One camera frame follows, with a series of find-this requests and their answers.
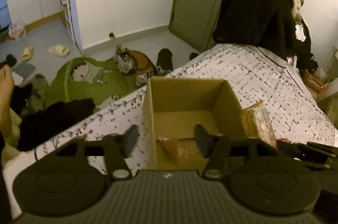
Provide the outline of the clear snack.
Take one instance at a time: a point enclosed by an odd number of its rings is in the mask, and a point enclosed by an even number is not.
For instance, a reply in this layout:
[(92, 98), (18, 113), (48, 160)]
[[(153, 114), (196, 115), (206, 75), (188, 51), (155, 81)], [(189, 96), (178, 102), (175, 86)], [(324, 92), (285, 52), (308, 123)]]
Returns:
[(160, 137), (157, 144), (166, 161), (175, 162), (188, 157), (188, 148), (185, 139)]

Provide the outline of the orange snack pack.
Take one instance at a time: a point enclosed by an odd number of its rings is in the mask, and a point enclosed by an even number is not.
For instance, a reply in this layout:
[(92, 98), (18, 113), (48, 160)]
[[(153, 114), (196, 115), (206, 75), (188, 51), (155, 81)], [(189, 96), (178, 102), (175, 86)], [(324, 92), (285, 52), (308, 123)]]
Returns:
[(269, 118), (269, 114), (261, 100), (256, 104), (242, 109), (240, 119), (248, 138), (259, 138), (273, 148), (277, 148), (277, 139)]

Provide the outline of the brown cardboard box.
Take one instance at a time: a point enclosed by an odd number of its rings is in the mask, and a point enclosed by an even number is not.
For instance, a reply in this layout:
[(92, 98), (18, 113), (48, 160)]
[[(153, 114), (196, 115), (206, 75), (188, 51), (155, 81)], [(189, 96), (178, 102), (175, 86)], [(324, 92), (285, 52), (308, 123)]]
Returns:
[[(148, 170), (197, 170), (208, 160), (195, 142), (194, 129), (200, 124), (211, 135), (244, 141), (240, 119), (242, 107), (229, 82), (224, 79), (155, 77), (147, 83), (143, 105)], [(188, 157), (166, 161), (157, 140), (185, 139)]]

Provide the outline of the green cartoon floor rug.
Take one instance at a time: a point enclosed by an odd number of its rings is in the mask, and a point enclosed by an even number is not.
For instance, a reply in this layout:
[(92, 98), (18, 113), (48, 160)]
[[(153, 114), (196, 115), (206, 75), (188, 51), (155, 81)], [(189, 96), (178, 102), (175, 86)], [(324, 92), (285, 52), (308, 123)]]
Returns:
[(74, 58), (58, 70), (51, 82), (46, 91), (46, 106), (82, 99), (92, 99), (99, 106), (135, 90), (135, 76), (122, 74), (112, 59), (101, 62), (93, 58)]

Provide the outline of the black garment on floor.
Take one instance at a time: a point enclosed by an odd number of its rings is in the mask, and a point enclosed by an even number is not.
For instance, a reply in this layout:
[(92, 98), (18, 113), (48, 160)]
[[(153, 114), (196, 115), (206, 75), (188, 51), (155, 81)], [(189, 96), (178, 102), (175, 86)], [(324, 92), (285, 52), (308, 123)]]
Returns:
[(30, 151), (93, 114), (93, 99), (57, 102), (47, 109), (28, 114), (19, 125), (19, 151)]

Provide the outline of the grey white sneaker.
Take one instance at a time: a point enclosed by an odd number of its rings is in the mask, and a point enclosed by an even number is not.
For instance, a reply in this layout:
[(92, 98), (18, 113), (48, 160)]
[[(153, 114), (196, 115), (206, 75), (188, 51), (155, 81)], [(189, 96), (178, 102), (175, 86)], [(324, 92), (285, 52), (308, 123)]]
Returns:
[(116, 46), (113, 60), (117, 64), (118, 70), (124, 75), (132, 73), (135, 69), (135, 61), (130, 55), (129, 49), (123, 48), (121, 45)]

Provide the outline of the black shoe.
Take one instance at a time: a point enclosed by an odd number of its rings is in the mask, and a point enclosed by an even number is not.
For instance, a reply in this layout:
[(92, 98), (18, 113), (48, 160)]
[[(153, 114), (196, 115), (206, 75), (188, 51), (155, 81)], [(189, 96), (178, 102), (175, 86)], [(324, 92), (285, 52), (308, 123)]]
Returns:
[(156, 66), (161, 67), (163, 70), (173, 70), (172, 52), (169, 49), (161, 49), (159, 51)]

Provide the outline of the right beige slipper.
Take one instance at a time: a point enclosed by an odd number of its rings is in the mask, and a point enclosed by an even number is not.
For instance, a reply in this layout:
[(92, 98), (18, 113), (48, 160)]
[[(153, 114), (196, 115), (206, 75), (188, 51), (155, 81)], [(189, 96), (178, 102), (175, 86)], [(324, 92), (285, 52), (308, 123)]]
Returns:
[(67, 57), (69, 55), (70, 49), (68, 47), (63, 46), (63, 45), (55, 45), (55, 46), (49, 47), (48, 52), (50, 54), (64, 58), (64, 57)]

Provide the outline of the beige slipper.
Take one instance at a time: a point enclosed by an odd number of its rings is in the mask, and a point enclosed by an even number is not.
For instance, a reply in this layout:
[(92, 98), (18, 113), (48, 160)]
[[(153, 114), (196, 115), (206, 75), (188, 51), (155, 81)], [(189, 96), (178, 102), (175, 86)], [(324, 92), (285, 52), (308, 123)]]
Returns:
[(70, 49), (68, 47), (63, 46), (63, 45), (55, 45), (55, 46), (49, 47), (48, 52), (50, 54), (64, 58), (64, 57), (67, 57), (69, 55)]
[(31, 60), (31, 58), (33, 57), (33, 54), (34, 54), (33, 46), (24, 48), (23, 54), (22, 54), (22, 60), (25, 62)]

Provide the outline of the orange plastic basket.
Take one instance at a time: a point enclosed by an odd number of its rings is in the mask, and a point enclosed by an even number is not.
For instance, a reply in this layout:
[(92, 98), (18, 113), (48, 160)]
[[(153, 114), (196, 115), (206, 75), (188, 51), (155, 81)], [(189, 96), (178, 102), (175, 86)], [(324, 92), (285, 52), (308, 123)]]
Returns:
[(328, 84), (323, 84), (312, 74), (310, 74), (308, 70), (305, 70), (304, 72), (303, 82), (315, 100), (317, 100), (328, 90)]

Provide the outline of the bare foot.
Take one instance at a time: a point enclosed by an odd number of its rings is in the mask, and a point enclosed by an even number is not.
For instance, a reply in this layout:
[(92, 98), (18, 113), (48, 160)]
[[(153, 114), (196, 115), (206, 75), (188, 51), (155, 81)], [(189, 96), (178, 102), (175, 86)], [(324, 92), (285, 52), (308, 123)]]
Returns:
[(14, 80), (8, 65), (1, 68), (1, 134), (7, 138), (12, 132), (10, 101), (14, 90)]

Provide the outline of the left beige slipper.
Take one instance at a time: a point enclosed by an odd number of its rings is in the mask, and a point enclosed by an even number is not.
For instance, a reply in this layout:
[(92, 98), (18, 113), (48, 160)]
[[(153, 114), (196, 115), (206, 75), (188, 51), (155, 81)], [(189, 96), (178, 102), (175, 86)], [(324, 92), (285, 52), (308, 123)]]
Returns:
[(33, 54), (34, 54), (33, 46), (24, 48), (23, 54), (22, 54), (22, 60), (25, 62), (31, 60), (31, 58), (33, 57)]

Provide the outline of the black clothes pile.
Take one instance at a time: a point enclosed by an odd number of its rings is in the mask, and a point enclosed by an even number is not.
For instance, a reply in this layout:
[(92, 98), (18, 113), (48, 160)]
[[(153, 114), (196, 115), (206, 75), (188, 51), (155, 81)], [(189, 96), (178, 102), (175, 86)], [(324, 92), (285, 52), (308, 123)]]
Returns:
[(293, 0), (222, 0), (216, 43), (252, 45), (267, 49), (283, 60), (296, 56), (296, 67), (314, 73), (318, 64), (311, 52), (311, 38), (305, 27), (305, 41), (296, 38)]

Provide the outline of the red white plastic bag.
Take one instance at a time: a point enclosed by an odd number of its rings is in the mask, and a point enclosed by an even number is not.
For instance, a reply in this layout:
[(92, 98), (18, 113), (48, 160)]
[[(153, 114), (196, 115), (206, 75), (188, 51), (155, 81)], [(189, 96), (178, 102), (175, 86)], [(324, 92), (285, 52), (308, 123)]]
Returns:
[(15, 41), (20, 37), (24, 37), (26, 35), (25, 23), (23, 21), (15, 22), (9, 25), (9, 37), (11, 41)]

